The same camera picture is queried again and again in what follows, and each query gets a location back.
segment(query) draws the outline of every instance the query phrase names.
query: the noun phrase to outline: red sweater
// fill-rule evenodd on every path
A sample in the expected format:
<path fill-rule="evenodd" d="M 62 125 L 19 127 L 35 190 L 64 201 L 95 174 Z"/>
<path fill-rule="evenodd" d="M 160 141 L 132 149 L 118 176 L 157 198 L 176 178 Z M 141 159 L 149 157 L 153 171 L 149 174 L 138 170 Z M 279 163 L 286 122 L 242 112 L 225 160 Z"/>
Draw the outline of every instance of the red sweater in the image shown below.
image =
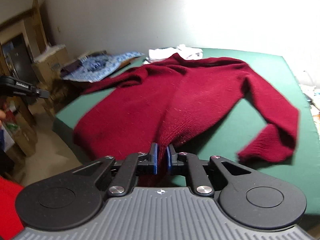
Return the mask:
<path fill-rule="evenodd" d="M 179 146 L 215 125 L 251 92 L 268 124 L 238 153 L 280 162 L 291 156 L 297 139 L 298 110 L 247 63 L 234 58 L 184 60 L 178 54 L 114 78 L 94 83 L 85 93 L 117 87 L 92 108 L 74 130 L 75 143 L 96 159 Z"/>

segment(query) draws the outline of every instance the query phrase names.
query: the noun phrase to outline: beige floor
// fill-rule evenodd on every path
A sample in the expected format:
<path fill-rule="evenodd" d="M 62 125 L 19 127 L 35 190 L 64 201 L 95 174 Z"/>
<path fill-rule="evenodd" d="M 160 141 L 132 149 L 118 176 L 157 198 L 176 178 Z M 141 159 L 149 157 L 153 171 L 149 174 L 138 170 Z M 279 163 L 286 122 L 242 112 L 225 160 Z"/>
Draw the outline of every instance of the beige floor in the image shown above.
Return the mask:
<path fill-rule="evenodd" d="M 52 130 L 52 121 L 41 101 L 29 107 L 36 118 L 36 153 L 26 158 L 23 186 L 80 166 L 69 147 Z"/>

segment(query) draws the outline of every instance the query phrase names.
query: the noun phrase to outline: blue patterned fabric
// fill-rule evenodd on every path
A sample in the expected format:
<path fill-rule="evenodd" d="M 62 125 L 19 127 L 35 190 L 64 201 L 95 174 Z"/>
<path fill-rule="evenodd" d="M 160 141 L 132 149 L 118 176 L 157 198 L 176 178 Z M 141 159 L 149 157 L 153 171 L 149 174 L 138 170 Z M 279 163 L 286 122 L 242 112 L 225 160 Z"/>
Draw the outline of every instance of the blue patterned fabric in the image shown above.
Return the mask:
<path fill-rule="evenodd" d="M 97 82 L 113 73 L 122 62 L 143 55 L 144 54 L 140 52 L 134 51 L 120 55 L 87 57 L 84 60 L 81 60 L 82 66 L 64 76 L 62 79 L 78 82 Z"/>

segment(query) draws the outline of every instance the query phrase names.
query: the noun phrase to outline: white garment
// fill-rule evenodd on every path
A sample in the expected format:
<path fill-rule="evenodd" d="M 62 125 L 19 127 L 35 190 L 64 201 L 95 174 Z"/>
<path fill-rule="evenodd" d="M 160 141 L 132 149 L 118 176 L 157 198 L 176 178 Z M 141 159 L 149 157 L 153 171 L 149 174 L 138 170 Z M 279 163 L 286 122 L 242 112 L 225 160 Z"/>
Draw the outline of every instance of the white garment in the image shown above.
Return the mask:
<path fill-rule="evenodd" d="M 180 44 L 176 48 L 166 49 L 149 49 L 149 57 L 143 62 L 144 64 L 150 64 L 153 62 L 161 61 L 169 58 L 175 53 L 178 53 L 182 58 L 190 59 L 202 59 L 202 49 L 186 47 L 184 44 Z"/>

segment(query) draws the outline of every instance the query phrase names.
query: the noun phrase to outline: gray ribbed plate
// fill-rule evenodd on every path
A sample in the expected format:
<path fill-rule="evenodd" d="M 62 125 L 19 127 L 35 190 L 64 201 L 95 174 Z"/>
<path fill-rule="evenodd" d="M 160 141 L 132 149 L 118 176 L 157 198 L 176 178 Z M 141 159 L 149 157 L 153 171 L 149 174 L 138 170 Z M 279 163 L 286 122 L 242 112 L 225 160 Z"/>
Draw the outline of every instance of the gray ribbed plate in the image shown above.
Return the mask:
<path fill-rule="evenodd" d="M 44 232 L 26 228 L 14 240 L 302 240 L 312 239 L 298 226 L 264 232 L 227 218 L 212 198 L 187 187 L 136 187 L 112 198 L 90 222 L 71 230 Z"/>

